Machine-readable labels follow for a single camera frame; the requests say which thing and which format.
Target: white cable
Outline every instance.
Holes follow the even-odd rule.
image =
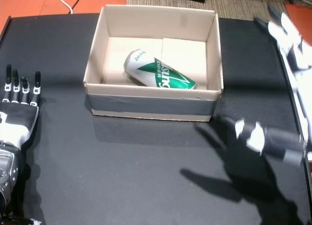
[[[71,6],[68,5],[68,3],[66,3],[64,0],[60,0],[69,10],[70,10],[70,14],[73,14],[73,9],[71,8]]]

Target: gray tape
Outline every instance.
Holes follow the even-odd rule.
[[[90,106],[98,111],[212,115],[216,101],[174,98],[87,95]]]

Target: floor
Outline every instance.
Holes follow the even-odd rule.
[[[65,1],[73,6],[77,0]],[[295,20],[304,38],[312,44],[312,8],[287,5],[286,10],[284,3],[288,2],[289,0],[206,0],[205,3],[189,0],[79,0],[74,7],[74,13],[98,13],[106,4],[138,4],[208,9],[215,10],[220,17],[224,18],[252,20],[254,17],[260,17],[268,21],[270,14],[267,5],[271,3],[280,11],[290,11],[290,16]],[[296,0],[295,3],[307,6],[300,0]],[[0,30],[9,15],[23,17],[67,14],[68,12],[59,0],[0,0]],[[306,15],[300,15],[300,13],[308,14],[310,18],[306,19]]]

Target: metal wrist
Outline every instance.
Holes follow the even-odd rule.
[[[11,200],[11,192],[20,171],[19,152],[16,147],[0,141],[0,193],[5,200],[5,205]]]

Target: green and white can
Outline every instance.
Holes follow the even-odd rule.
[[[124,63],[127,74],[146,86],[194,89],[196,82],[143,50],[132,51]]]

